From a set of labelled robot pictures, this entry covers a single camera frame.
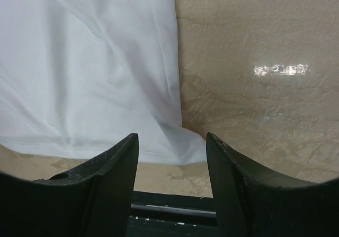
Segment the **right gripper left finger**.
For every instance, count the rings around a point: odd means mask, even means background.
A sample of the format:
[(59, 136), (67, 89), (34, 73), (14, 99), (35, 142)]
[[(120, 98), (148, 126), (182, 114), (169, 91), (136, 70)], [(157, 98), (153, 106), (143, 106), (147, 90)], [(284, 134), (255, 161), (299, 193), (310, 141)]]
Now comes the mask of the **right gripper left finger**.
[(137, 134), (48, 180), (1, 173), (1, 236), (125, 236)]

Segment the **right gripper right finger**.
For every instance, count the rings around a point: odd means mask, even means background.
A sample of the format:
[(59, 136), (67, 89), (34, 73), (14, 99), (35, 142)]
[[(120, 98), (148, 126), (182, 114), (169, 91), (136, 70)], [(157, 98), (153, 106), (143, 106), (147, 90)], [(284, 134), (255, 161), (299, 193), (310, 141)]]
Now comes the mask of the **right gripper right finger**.
[(207, 164), (221, 236), (338, 236), (338, 180), (272, 170), (212, 133)]

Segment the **white shirt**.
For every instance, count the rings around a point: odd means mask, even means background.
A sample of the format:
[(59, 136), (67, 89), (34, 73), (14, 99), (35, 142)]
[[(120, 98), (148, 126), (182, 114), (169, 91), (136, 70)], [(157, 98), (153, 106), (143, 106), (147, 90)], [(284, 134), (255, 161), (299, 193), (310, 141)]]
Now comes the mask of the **white shirt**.
[(141, 162), (206, 160), (182, 126), (175, 0), (1, 0), (1, 144), (91, 159), (131, 133)]

